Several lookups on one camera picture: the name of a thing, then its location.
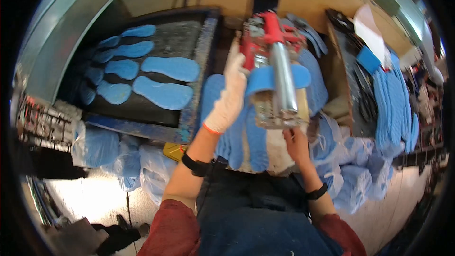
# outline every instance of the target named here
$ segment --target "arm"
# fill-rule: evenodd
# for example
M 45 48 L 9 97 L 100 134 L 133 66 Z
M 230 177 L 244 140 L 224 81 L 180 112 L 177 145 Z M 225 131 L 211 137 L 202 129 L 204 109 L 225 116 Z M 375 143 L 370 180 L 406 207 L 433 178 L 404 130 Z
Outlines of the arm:
M 211 133 L 202 127 L 187 150 L 187 155 L 192 160 L 209 163 L 219 138 L 219 134 Z M 174 199 L 193 209 L 203 180 L 202 177 L 194 176 L 191 170 L 180 162 L 164 190 L 162 200 Z
M 302 172 L 305 192 L 310 193 L 319 190 L 322 187 L 322 182 L 316 172 L 313 162 L 310 160 L 307 136 L 302 133 L 299 128 L 294 128 L 293 132 L 294 137 L 292 137 L 289 130 L 283 131 L 283 135 L 286 140 L 289 155 Z M 311 213 L 311 219 L 315 225 L 317 225 L 325 215 L 337 213 L 333 206 L 332 199 L 327 192 L 317 200 L 308 201 L 308 206 Z
M 234 39 L 224 71 L 225 89 L 204 120 L 187 150 L 192 160 L 209 163 L 213 158 L 220 135 L 236 120 L 243 108 L 247 78 L 241 72 L 245 56 L 239 53 L 238 38 Z M 201 190 L 203 178 L 194 176 L 183 163 L 179 163 L 164 190 L 162 200 L 174 199 L 193 209 Z

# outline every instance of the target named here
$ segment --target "yellow object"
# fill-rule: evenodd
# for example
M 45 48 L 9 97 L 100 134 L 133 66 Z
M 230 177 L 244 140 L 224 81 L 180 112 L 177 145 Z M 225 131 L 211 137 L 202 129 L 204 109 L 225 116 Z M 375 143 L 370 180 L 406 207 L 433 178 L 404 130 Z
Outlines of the yellow object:
M 187 147 L 188 147 L 188 145 L 179 145 L 179 144 L 173 144 L 173 143 L 167 142 L 164 145 L 163 154 L 164 154 L 164 156 L 167 156 L 172 160 L 180 162 L 183 157 L 182 150 L 186 151 Z

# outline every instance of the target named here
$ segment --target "black strap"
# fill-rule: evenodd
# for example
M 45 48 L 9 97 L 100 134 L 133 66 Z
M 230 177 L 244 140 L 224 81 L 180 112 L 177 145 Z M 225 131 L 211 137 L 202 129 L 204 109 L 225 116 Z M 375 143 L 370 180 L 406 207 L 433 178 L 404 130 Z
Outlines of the black strap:
M 322 197 L 322 195 L 325 194 L 325 192 L 327 192 L 327 188 L 328 188 L 327 184 L 324 183 L 324 184 L 322 184 L 321 189 L 314 190 L 313 192 L 306 193 L 307 200 L 317 200 L 317 199 L 319 199 L 320 197 Z
M 182 162 L 186 167 L 190 168 L 194 176 L 198 177 L 204 177 L 211 166 L 210 163 L 192 160 L 186 153 L 182 157 Z

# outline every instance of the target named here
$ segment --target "gloved hand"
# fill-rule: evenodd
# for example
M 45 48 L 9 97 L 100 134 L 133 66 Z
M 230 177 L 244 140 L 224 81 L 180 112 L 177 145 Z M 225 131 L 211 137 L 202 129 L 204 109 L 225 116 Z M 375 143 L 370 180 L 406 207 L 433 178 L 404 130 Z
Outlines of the gloved hand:
M 239 52 L 239 38 L 231 45 L 224 68 L 225 86 L 221 97 L 205 119 L 203 126 L 215 134 L 223 134 L 236 120 L 243 108 L 247 77 L 243 62 L 245 56 Z

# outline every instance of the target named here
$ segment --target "red sleeve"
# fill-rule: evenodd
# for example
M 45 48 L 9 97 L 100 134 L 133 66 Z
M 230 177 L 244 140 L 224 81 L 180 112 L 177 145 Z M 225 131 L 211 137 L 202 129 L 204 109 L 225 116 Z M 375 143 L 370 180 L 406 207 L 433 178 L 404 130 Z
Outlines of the red sleeve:
M 201 243 L 193 211 L 176 200 L 164 200 L 138 256 L 197 255 Z
M 343 248 L 343 256 L 367 255 L 365 247 L 357 234 L 344 220 L 340 219 L 339 215 L 325 215 L 322 220 L 316 224 L 316 227 L 335 240 L 341 248 Z

